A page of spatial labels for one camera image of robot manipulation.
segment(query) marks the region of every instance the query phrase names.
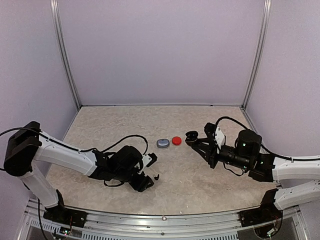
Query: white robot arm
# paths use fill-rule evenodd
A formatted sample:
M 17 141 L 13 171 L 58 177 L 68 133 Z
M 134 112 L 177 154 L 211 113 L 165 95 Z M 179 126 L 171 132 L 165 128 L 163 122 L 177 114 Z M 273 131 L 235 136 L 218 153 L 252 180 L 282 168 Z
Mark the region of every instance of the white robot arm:
M 230 117 L 221 119 L 234 120 L 243 126 Z M 213 169 L 218 162 L 222 162 L 224 166 L 232 165 L 245 173 L 248 172 L 249 177 L 259 182 L 311 180 L 291 188 L 275 188 L 267 191 L 260 207 L 239 213 L 243 227 L 273 221 L 275 216 L 280 219 L 282 210 L 320 199 L 320 155 L 291 158 L 275 153 L 262 154 L 260 153 L 262 137 L 243 127 L 245 130 L 239 132 L 234 147 L 226 145 L 225 136 L 217 127 L 217 123 L 206 124 L 204 127 L 206 138 L 198 138 L 196 131 L 187 132 L 185 142 Z
M 83 227 L 86 213 L 67 209 L 60 192 L 54 189 L 37 168 L 35 161 L 43 161 L 78 171 L 89 178 L 111 179 L 129 183 L 138 192 L 154 185 L 144 173 L 157 161 L 154 153 L 142 155 L 133 146 L 124 146 L 118 152 L 101 152 L 96 148 L 83 150 L 55 139 L 40 130 L 40 124 L 30 122 L 8 141 L 4 170 L 18 177 L 39 198 L 46 212 L 44 218 L 52 221 Z

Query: beige marble surface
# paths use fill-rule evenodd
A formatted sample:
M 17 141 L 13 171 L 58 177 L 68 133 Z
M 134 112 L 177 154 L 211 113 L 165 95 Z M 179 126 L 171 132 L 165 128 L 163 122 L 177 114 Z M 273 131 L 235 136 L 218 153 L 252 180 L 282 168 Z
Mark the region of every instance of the beige marble surface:
M 146 168 L 145 173 L 151 178 L 160 174 L 160 179 L 142 193 L 134 191 L 128 183 L 117 188 L 105 187 L 103 181 L 56 165 L 50 168 L 47 179 L 62 193 L 66 205 L 106 212 L 176 215 L 257 206 L 264 193 L 275 187 L 272 183 L 256 182 L 248 174 L 237 177 L 225 170 L 221 163 L 211 169 L 184 143 L 187 131 L 196 130 L 200 138 L 205 137 L 206 123 L 214 123 L 221 116 L 246 122 L 238 107 L 83 107 L 65 142 L 79 148 L 97 147 L 102 150 L 126 135 L 143 135 L 149 141 L 148 153 L 154 152 L 158 156 L 158 161 Z M 241 127 L 228 120 L 219 126 L 226 135 L 227 144 L 233 146 Z M 180 146 L 171 144 L 169 148 L 157 148 L 158 139 L 171 140 L 174 136 L 183 139 Z M 141 152 L 145 149 L 142 139 L 130 138 L 114 150 L 124 145 L 132 145 Z

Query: white wall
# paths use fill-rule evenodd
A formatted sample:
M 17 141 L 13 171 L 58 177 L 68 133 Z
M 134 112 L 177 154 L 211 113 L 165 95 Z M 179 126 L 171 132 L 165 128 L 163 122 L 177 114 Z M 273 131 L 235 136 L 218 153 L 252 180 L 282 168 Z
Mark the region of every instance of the white wall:
M 320 1 L 274 0 L 247 112 L 265 145 L 279 154 L 320 154 Z M 320 239 L 320 202 L 300 206 Z
M 60 58 L 50 1 L 2 0 L 0 7 L 0 132 L 29 121 L 61 139 L 76 114 Z M 7 141 L 0 137 L 0 167 Z M 45 172 L 48 165 L 41 165 Z M 14 238 L 30 193 L 0 171 L 1 239 Z
M 84 105 L 243 101 L 264 0 L 60 0 Z

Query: black mount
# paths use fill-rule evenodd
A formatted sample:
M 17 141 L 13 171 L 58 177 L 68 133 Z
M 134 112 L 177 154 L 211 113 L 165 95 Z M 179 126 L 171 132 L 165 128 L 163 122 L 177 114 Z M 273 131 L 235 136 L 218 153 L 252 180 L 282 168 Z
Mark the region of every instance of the black mount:
M 267 191 L 259 207 L 239 212 L 241 226 L 248 227 L 271 222 L 274 221 L 276 217 L 281 219 L 283 213 L 278 210 L 274 204 L 277 191 L 277 188 Z
M 31 121 L 24 128 L 40 132 L 40 123 Z M 3 164 L 4 170 L 15 177 L 32 172 L 31 162 L 41 145 L 39 134 L 29 130 L 17 131 L 9 138 Z
M 213 137 L 215 128 L 216 125 L 210 122 L 205 125 L 204 133 L 206 138 L 198 138 L 199 134 L 197 131 L 188 131 L 185 134 L 185 143 L 200 154 L 212 169 L 214 169 L 218 163 L 218 160 L 215 158 L 217 154 L 217 145 Z
M 43 217 L 56 223 L 83 228 L 86 223 L 88 213 L 85 211 L 66 208 L 61 193 L 58 190 L 56 190 L 56 192 L 59 199 L 58 205 L 46 208 Z

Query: red lid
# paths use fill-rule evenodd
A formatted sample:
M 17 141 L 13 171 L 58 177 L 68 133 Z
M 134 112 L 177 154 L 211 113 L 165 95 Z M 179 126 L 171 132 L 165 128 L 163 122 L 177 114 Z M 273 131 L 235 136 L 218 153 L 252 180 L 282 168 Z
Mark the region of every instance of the red lid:
M 172 143 L 174 145 L 180 145 L 182 143 L 182 139 L 179 136 L 175 136 L 174 138 L 172 138 Z

